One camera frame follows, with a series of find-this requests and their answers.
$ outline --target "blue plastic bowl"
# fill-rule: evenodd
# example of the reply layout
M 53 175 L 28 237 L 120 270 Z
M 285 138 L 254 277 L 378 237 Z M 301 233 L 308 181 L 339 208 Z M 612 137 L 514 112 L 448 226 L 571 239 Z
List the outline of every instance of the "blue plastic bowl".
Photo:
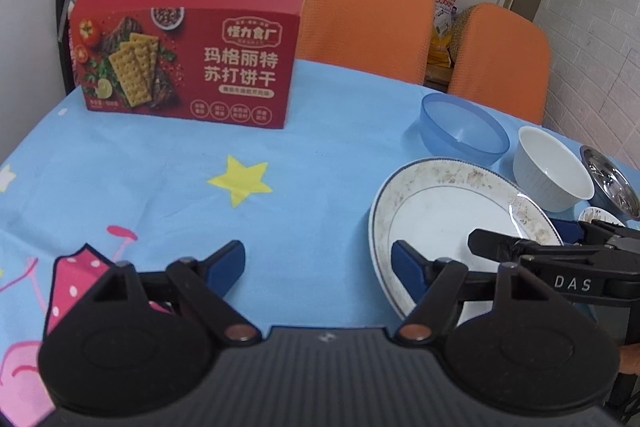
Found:
M 420 109 L 420 136 L 434 156 L 458 158 L 484 167 L 509 150 L 509 137 L 487 111 L 456 96 L 428 94 Z

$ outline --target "white star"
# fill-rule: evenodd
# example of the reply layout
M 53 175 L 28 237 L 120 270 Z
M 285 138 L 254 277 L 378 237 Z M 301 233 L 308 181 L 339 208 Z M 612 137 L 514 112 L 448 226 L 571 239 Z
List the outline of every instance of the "white star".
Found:
M 16 174 L 11 172 L 11 165 L 7 164 L 0 170 L 0 192 L 7 190 L 9 183 L 16 179 Z

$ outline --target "wall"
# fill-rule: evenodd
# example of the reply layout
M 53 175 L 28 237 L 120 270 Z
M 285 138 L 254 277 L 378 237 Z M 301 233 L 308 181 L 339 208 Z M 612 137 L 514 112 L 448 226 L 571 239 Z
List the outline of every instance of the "wall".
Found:
M 543 125 L 640 168 L 640 0 L 542 0 L 552 48 Z
M 0 0 L 0 162 L 65 94 L 55 3 Z

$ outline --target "lime slice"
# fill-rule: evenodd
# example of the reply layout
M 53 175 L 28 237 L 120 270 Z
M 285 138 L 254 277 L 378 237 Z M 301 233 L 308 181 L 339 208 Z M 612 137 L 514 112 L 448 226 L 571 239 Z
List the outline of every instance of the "lime slice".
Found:
M 106 78 L 98 80 L 98 87 L 95 88 L 95 94 L 98 98 L 109 98 L 113 94 L 113 86 Z

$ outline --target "yellow package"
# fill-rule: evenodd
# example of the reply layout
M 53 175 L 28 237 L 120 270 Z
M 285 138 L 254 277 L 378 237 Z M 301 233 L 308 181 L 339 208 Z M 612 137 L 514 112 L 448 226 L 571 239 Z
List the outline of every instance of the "yellow package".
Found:
M 449 44 L 453 21 L 451 13 L 456 0 L 436 0 L 436 8 L 433 14 L 433 33 L 431 33 L 431 45 L 427 62 L 443 68 L 451 67 L 449 57 Z

